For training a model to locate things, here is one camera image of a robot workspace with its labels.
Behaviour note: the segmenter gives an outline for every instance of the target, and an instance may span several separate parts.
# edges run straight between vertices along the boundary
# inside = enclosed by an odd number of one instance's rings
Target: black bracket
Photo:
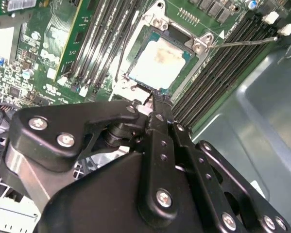
[[[75,211],[82,205],[89,216],[85,221],[88,229],[105,221],[100,216],[110,216],[110,211],[116,216],[110,223],[116,226],[110,229],[118,232],[123,221],[145,233],[180,232],[182,228],[185,232],[210,233],[291,232],[286,220],[210,143],[192,143],[188,130],[174,122],[169,97],[153,92],[147,105],[151,105],[149,115],[125,101],[27,108],[14,115],[6,150],[12,151],[8,164],[13,158],[25,162],[20,164],[24,182],[17,183],[22,188],[31,185],[24,173],[26,164],[30,166],[27,170],[34,168],[40,176],[36,180],[43,175],[44,183],[38,188],[47,191],[40,205],[45,207],[45,229],[67,232],[83,223],[83,213]],[[32,128],[32,118],[43,120],[46,127]],[[58,143],[63,133],[71,135],[73,145]],[[65,187],[48,185],[47,177],[68,177],[78,159],[122,145],[130,147],[130,154]],[[10,171],[8,164],[1,164],[1,171],[15,172],[12,178],[2,177],[15,183],[17,166]],[[32,198],[39,197],[34,187],[30,189],[34,195],[28,193]],[[60,216],[60,224],[53,224],[53,228],[49,224],[55,221],[52,213]],[[185,219],[194,221],[183,223]],[[108,232],[105,224],[100,229]]]

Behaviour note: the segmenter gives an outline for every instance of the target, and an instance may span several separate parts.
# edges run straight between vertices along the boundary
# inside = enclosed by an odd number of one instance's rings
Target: capacitor
[[[25,80],[29,80],[31,77],[33,77],[34,72],[31,69],[26,69],[22,72],[22,77]]]
[[[31,33],[31,37],[34,40],[40,40],[41,39],[40,33],[39,32],[36,32],[36,31],[34,31],[34,32]]]
[[[255,0],[248,0],[245,2],[245,5],[247,8],[251,11],[255,10],[257,8],[257,1]]]

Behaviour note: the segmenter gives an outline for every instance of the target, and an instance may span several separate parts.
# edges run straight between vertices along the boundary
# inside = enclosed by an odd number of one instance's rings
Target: white label
[[[256,191],[257,191],[257,192],[258,192],[258,193],[259,193],[263,198],[266,199],[266,197],[265,197],[265,195],[264,195],[264,193],[263,193],[263,191],[262,191],[260,185],[258,185],[257,181],[252,181],[250,184],[252,185],[253,188],[256,189]]]
[[[38,70],[38,66],[39,66],[38,63],[35,63],[33,69]]]
[[[225,39],[224,30],[219,34],[219,37],[221,37],[222,39]]]
[[[47,78],[54,80],[56,71],[53,68],[49,68],[47,72]]]

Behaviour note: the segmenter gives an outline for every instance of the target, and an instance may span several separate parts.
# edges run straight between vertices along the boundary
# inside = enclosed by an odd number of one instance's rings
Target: chip
[[[23,70],[30,69],[30,68],[31,68],[31,63],[22,62],[22,69]]]
[[[34,54],[34,53],[32,53],[32,55],[31,55],[31,59],[32,59],[32,60],[36,60],[36,57],[37,57],[37,55]]]
[[[154,89],[167,89],[186,63],[182,55],[182,49],[163,38],[150,41],[129,77]]]
[[[11,95],[11,96],[13,96],[13,97],[19,97],[19,95],[20,95],[20,90],[19,89],[17,89],[17,88],[15,88],[14,86],[10,86],[10,88],[9,88],[9,94]]]
[[[84,37],[84,32],[79,32],[77,33],[76,39],[75,39],[75,43],[79,43],[83,40]]]

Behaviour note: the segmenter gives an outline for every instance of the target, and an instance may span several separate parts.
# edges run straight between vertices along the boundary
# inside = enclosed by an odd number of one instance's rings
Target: ram slot
[[[85,51],[89,51],[89,49],[92,47],[92,43],[95,41],[95,38],[97,36],[97,31],[100,28],[100,25],[102,23],[103,17],[106,13],[106,10],[110,4],[111,0],[101,0],[99,1],[99,5],[97,7],[97,10],[95,11],[95,14],[90,22],[90,26],[87,30],[86,36],[84,38],[84,42],[82,44],[82,47],[78,53],[78,56],[73,63],[73,66],[71,68],[71,73],[73,76],[78,76],[80,71],[84,67],[84,63],[86,59],[88,58],[88,53]]]
[[[225,43],[239,41],[243,33],[249,28],[251,25],[251,21],[247,18],[244,18],[238,27],[231,33],[231,35],[226,39]],[[196,81],[192,84],[192,86],[185,92],[185,94],[179,98],[173,107],[173,111],[175,116],[182,111],[185,107],[185,103],[190,101],[190,99],[194,96],[198,88],[203,85],[205,81],[201,77],[206,75],[207,73],[211,73],[212,70],[220,64],[220,62],[224,59],[226,54],[232,49],[232,47],[226,47],[222,49],[218,49],[216,54],[212,57],[211,61],[207,64],[207,66],[202,70],[201,74],[197,77]]]
[[[86,83],[88,79],[90,79],[90,69],[97,62],[103,46],[108,42],[109,34],[111,33],[112,28],[111,26],[115,24],[116,20],[118,20],[118,14],[121,14],[120,5],[122,3],[122,0],[113,1],[111,2],[109,9],[107,10],[107,14],[103,19],[103,26],[101,26],[98,31],[98,36],[96,37],[92,47],[90,48],[89,56],[85,61],[84,67],[80,73],[83,84]]]
[[[130,31],[131,22],[135,15],[135,9],[137,9],[142,1],[131,1],[128,8],[124,8],[123,12],[125,12],[122,20],[119,21],[119,24],[115,26],[116,30],[112,37],[112,40],[109,44],[109,47],[106,48],[107,52],[102,56],[102,62],[96,65],[94,69],[92,69],[91,76],[91,84],[100,86],[103,80],[105,79],[106,73],[108,69],[116,57],[118,51],[120,50],[120,46],[123,43],[124,38]]]
[[[264,25],[259,18],[244,18],[226,43],[260,40],[274,34],[275,31],[270,26]],[[185,95],[175,104],[173,108],[175,118],[185,126],[194,126],[258,57],[265,46],[237,46],[218,49]]]
[[[265,34],[257,37],[257,39],[263,39],[265,38],[264,36]],[[254,47],[258,47],[257,51],[260,51],[259,48],[261,47],[263,48],[264,46],[259,45],[259,46],[254,46]],[[220,96],[218,95],[218,93],[222,93],[222,91],[225,90],[224,86],[231,85],[237,80],[237,77],[238,77],[237,74],[239,73],[235,71],[238,69],[244,69],[245,67],[247,67],[247,65],[250,64],[247,62],[247,60],[252,60],[252,58],[255,59],[255,56],[258,55],[257,53],[255,53],[255,51],[256,51],[255,48],[244,48],[244,50],[241,50],[240,52],[242,52],[243,54],[248,54],[248,56],[245,59],[241,56],[236,55],[236,59],[234,59],[233,62],[238,65],[232,66],[228,64],[229,69],[227,69],[226,72],[220,77],[220,79],[215,82],[215,85],[213,85],[212,88],[208,90],[207,92],[203,92],[203,95],[199,97],[198,103],[196,103],[194,106],[191,107],[191,108],[196,108],[197,111],[194,111],[192,114],[189,114],[185,117],[185,120],[183,121],[185,125],[194,124],[198,116],[201,116],[200,113],[206,107],[206,105],[210,105],[211,100],[214,97]]]
[[[250,58],[246,61],[246,63],[250,64],[251,62],[253,62],[256,56],[258,56],[261,53],[261,51],[263,51],[266,47],[267,45],[259,46],[259,48],[255,50],[253,56],[250,56]],[[229,87],[232,86],[237,81],[238,76],[241,75],[241,73],[244,71],[245,71],[245,67],[241,67],[239,71],[237,71],[237,73],[234,75],[233,79],[223,84],[223,86],[225,86],[226,88],[222,88],[219,90],[219,92],[215,93],[215,95],[212,95],[209,101],[203,104],[199,113],[196,113],[196,116],[192,118],[191,121],[187,122],[187,124],[190,127],[193,127],[199,120],[201,120],[201,118],[211,109],[211,107],[220,99],[220,97],[226,91],[228,91]]]
[[[119,40],[121,30],[123,29],[123,26],[127,24],[129,18],[134,13],[135,4],[137,3],[136,0],[132,1],[125,1],[125,4],[122,6],[120,12],[122,14],[119,16],[119,19],[117,20],[117,23],[115,24],[112,34],[109,38],[109,43],[104,44],[102,47],[102,50],[99,54],[99,57],[97,58],[96,63],[92,67],[92,69],[89,72],[90,76],[90,84],[95,84],[96,81],[98,81],[98,77],[100,75],[101,70],[103,69],[103,66],[105,65],[105,62],[111,53],[111,50],[113,49],[114,44],[116,41]]]
[[[250,32],[245,34],[245,37],[241,37],[244,41],[250,41],[254,37],[255,32]],[[229,51],[224,55],[224,58],[214,67],[211,69],[209,73],[204,75],[201,79],[204,80],[202,85],[197,90],[197,95],[193,95],[190,99],[189,104],[185,106],[185,112],[181,112],[179,114],[178,120],[182,120],[187,117],[189,112],[186,112],[187,109],[192,111],[194,106],[201,101],[204,95],[211,90],[211,87],[218,81],[220,75],[228,68],[228,67],[235,67],[231,66],[234,63],[234,60],[237,58],[237,55],[244,49],[244,46],[236,46],[230,47]]]

